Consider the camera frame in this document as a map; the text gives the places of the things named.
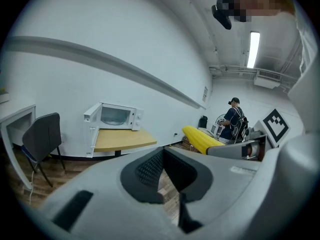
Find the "white wall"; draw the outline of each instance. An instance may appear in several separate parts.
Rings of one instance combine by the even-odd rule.
[[[239,98],[240,107],[249,121],[249,127],[253,127],[259,119],[266,116],[270,109],[276,108],[280,111],[291,127],[281,145],[303,133],[303,123],[298,112],[281,88],[268,89],[254,85],[251,80],[230,78],[213,80],[212,95],[204,113],[208,117],[208,129],[220,115],[227,113],[231,107],[228,102],[233,97]]]
[[[193,39],[155,0],[34,0],[10,35],[59,39],[99,50],[152,74],[204,107],[204,88],[208,94],[212,90],[211,75]],[[102,70],[10,51],[1,60],[0,86],[10,93],[10,102],[35,103],[37,117],[60,114],[66,156],[85,156],[83,113],[100,100],[144,109],[142,127],[157,139],[157,146],[180,141],[184,126],[198,125],[203,108],[113,74],[117,69],[112,67]]]

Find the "chair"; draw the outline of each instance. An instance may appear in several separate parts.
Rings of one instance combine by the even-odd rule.
[[[24,133],[22,142],[23,146],[21,147],[21,150],[26,155],[34,173],[37,172],[32,162],[39,167],[46,182],[53,187],[52,183],[45,175],[40,162],[56,149],[62,167],[63,169],[66,169],[59,150],[59,145],[62,143],[60,134],[60,115],[58,113],[52,113],[38,117]]]

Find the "power cord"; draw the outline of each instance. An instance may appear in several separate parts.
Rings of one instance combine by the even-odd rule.
[[[32,176],[31,176],[32,189],[31,189],[31,193],[30,193],[30,195],[29,195],[29,205],[31,205],[31,195],[32,195],[32,193],[34,192],[34,174],[35,174],[35,170],[36,170],[37,166],[38,166],[38,165],[36,164],[36,166],[34,167],[34,170],[32,171]]]

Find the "navy blue shirt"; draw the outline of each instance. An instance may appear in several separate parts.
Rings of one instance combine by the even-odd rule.
[[[243,111],[240,107],[237,107],[239,109],[240,115],[243,115]],[[237,124],[240,115],[237,113],[236,108],[230,108],[228,112],[225,114],[224,119],[230,121],[230,125],[227,125],[224,127],[223,131],[221,132],[220,137],[224,138],[226,140],[232,139],[232,131],[234,130],[234,126]]]

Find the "air conditioner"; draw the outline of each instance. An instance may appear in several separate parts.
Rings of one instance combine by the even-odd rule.
[[[281,75],[259,69],[255,76],[254,84],[273,89],[281,84]]]

